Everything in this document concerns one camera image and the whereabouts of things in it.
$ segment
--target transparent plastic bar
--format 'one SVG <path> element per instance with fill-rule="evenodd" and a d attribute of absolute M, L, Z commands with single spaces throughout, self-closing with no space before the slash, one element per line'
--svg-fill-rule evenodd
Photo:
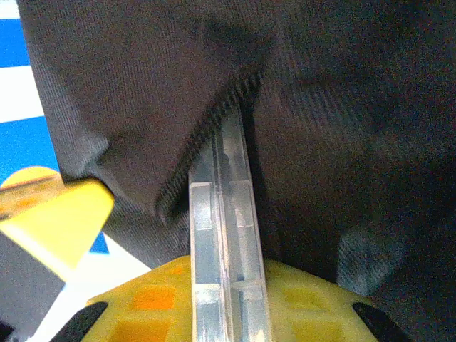
<path fill-rule="evenodd" d="M 269 342 L 252 179 L 239 110 L 190 170 L 194 342 Z"/>

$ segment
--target blue stripe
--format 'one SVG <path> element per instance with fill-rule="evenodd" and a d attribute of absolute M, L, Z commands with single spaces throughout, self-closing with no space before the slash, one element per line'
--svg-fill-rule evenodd
<path fill-rule="evenodd" d="M 99 254 L 109 254 L 108 245 L 106 244 L 105 236 L 103 233 L 100 233 L 95 242 L 90 248 L 90 252 L 92 253 L 99 253 Z"/>
<path fill-rule="evenodd" d="M 0 19 L 0 68 L 30 65 L 19 19 Z"/>
<path fill-rule="evenodd" d="M 0 184 L 15 171 L 28 166 L 58 170 L 44 117 L 1 123 L 0 158 Z"/>

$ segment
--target yellow plastic base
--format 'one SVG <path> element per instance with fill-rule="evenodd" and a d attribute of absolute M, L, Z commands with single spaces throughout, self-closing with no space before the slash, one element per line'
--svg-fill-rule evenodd
<path fill-rule="evenodd" d="M 352 309 L 367 299 L 289 266 L 265 261 L 274 340 L 377 341 Z M 95 297 L 107 309 L 83 342 L 190 342 L 190 257 L 184 256 Z"/>

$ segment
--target yellow plastic part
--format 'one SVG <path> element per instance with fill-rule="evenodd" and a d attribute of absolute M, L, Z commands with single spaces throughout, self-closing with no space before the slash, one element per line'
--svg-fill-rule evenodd
<path fill-rule="evenodd" d="M 10 187 L 30 180 L 39 180 L 47 177 L 60 176 L 60 174 L 48 167 L 30 166 L 16 171 L 14 174 L 6 178 L 1 184 L 0 189 Z"/>
<path fill-rule="evenodd" d="M 51 198 L 66 188 L 60 175 L 0 189 L 0 220 L 11 218 Z"/>
<path fill-rule="evenodd" d="M 53 183 L 43 186 L 53 187 Z M 86 180 L 1 221 L 0 231 L 66 281 L 113 206 L 114 198 L 103 184 Z"/>
<path fill-rule="evenodd" d="M 377 341 L 356 312 L 369 300 L 289 266 L 265 261 L 276 342 Z M 190 257 L 184 256 L 93 298 L 107 309 L 83 342 L 190 342 Z"/>

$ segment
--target dark gray fabric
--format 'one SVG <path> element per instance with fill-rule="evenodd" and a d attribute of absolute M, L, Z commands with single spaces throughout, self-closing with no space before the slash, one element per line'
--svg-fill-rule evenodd
<path fill-rule="evenodd" d="M 456 337 L 456 213 L 428 227 L 374 300 L 414 341 Z"/>
<path fill-rule="evenodd" d="M 183 210 L 157 200 L 192 130 L 260 69 L 244 115 L 265 256 L 374 294 L 454 209 L 453 1 L 19 6 L 63 173 L 114 191 L 105 230 L 150 266 L 188 253 L 185 185 Z"/>

